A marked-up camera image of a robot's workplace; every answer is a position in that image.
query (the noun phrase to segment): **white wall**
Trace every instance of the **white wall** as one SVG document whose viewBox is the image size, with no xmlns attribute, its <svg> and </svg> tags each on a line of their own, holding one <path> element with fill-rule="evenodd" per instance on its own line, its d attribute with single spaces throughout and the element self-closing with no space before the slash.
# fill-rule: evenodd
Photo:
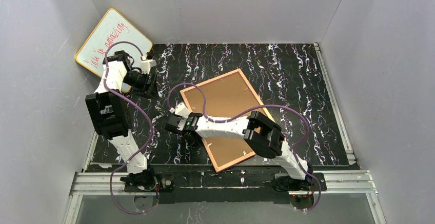
<svg viewBox="0 0 435 224">
<path fill-rule="evenodd" d="M 0 0 L 1 223 L 63 221 L 97 85 L 74 54 L 99 19 L 91 0 Z"/>
<path fill-rule="evenodd" d="M 124 14 L 153 43 L 312 43 L 340 0 L 93 0 Z"/>
<path fill-rule="evenodd" d="M 433 223 L 435 0 L 342 0 L 321 49 L 388 223 Z"/>
</svg>

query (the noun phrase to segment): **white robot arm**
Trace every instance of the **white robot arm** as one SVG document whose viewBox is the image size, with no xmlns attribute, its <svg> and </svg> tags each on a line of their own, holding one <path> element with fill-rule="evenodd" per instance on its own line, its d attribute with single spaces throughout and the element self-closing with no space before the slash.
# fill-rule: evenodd
<svg viewBox="0 0 435 224">
<path fill-rule="evenodd" d="M 103 84 L 106 80 L 108 88 L 120 92 L 122 83 L 127 83 L 132 86 L 131 91 L 134 94 L 157 98 L 155 73 L 151 71 L 156 66 L 155 60 L 143 57 L 138 72 L 132 68 L 130 59 L 124 51 L 115 52 L 114 56 L 108 57 L 109 74 L 107 78 L 101 79 L 93 94 L 86 96 L 86 105 L 95 131 L 116 147 L 123 161 L 127 162 L 127 172 L 131 178 L 137 179 L 141 175 L 142 178 L 151 179 L 154 175 L 149 172 L 147 158 L 142 153 L 128 161 L 139 148 L 131 133 L 132 120 L 126 102 L 110 93 Z"/>
<path fill-rule="evenodd" d="M 200 113 L 191 113 L 184 103 L 180 103 L 171 111 L 174 115 L 166 124 L 165 129 L 168 131 L 196 138 L 228 137 L 244 140 L 257 155 L 273 158 L 286 170 L 290 178 L 306 179 L 306 174 L 298 165 L 298 161 L 305 172 L 309 171 L 308 162 L 290 150 L 288 142 L 281 132 L 281 127 L 261 112 L 252 111 L 248 117 L 216 123 Z M 213 120 L 229 119 L 226 117 L 209 118 Z"/>
</svg>

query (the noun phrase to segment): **red handwritten text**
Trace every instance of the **red handwritten text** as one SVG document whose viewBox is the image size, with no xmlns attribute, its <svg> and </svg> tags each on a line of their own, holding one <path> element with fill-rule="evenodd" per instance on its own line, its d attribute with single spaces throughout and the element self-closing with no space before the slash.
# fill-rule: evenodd
<svg viewBox="0 0 435 224">
<path fill-rule="evenodd" d="M 91 61 L 85 60 L 84 62 L 91 64 L 91 66 L 93 66 L 94 68 L 98 68 L 98 60 L 100 60 L 100 58 L 95 56 L 92 58 Z"/>
<path fill-rule="evenodd" d="M 126 29 L 128 30 L 127 33 L 129 33 L 129 32 L 130 32 L 130 29 L 128 29 L 127 26 L 125 26 L 123 23 L 118 23 L 118 25 L 116 26 L 116 28 L 113 28 L 112 33 L 109 35 L 109 37 L 107 37 L 107 40 L 106 40 L 106 43 L 105 43 L 106 47 L 109 48 L 111 45 L 113 45 L 114 40 L 115 40 L 116 38 L 118 38 L 119 35 L 120 35 L 122 32 L 124 32 L 124 30 L 126 30 Z"/>
<path fill-rule="evenodd" d="M 107 37 L 106 42 L 105 42 L 105 45 L 107 48 L 109 48 L 111 45 L 113 45 L 114 40 L 116 38 L 118 38 L 121 33 L 123 33 L 126 30 L 127 30 L 126 31 L 127 33 L 130 32 L 130 29 L 127 26 L 125 26 L 123 23 L 118 23 L 118 25 L 112 29 L 113 29 L 112 33 L 109 35 L 109 37 Z M 98 48 L 96 51 L 93 51 L 93 52 L 99 53 L 101 55 L 105 55 L 106 51 L 104 51 L 102 48 Z M 93 66 L 94 68 L 97 69 L 99 60 L 100 60 L 99 57 L 94 56 L 91 61 L 85 60 L 84 62 L 89 63 L 91 66 Z"/>
</svg>

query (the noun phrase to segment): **whiteboard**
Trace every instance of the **whiteboard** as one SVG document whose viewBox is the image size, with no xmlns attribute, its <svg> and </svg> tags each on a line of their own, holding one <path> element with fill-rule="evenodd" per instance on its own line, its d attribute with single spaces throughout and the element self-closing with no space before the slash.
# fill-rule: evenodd
<svg viewBox="0 0 435 224">
<path fill-rule="evenodd" d="M 129 41 L 136 44 L 144 55 L 147 55 L 147 52 L 149 52 L 152 47 L 152 42 L 143 33 L 119 12 L 110 8 L 76 53 L 75 61 L 101 77 L 103 75 L 104 54 L 107 48 L 119 41 Z M 110 50 L 108 56 L 113 55 L 115 51 L 122 50 L 134 58 L 133 66 L 139 67 L 141 55 L 132 45 L 116 45 Z M 122 85 L 123 92 L 128 92 L 129 90 L 129 85 Z"/>
</svg>

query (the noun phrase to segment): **table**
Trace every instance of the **table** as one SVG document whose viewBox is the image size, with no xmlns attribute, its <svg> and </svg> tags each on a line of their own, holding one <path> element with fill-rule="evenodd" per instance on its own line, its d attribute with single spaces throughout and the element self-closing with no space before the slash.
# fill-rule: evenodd
<svg viewBox="0 0 435 224">
<path fill-rule="evenodd" d="M 311 124 L 308 142 L 295 148 L 313 165 L 349 165 L 326 83 L 314 44 L 168 44 L 154 45 L 150 52 L 157 60 L 160 100 L 127 94 L 143 108 L 154 123 L 154 137 L 145 154 L 152 165 L 210 165 L 202 142 L 187 142 L 164 130 L 168 120 L 166 96 L 178 83 L 200 83 L 240 68 L 263 103 L 286 105 L 299 110 Z M 182 101 L 179 91 L 171 104 Z M 149 126 L 134 107 L 133 136 L 141 147 Z M 292 114 L 269 109 L 281 125 L 289 143 L 303 136 L 302 123 Z M 92 164 L 121 164 L 114 146 L 98 138 Z M 277 165 L 271 159 L 255 156 L 242 165 Z"/>
</svg>

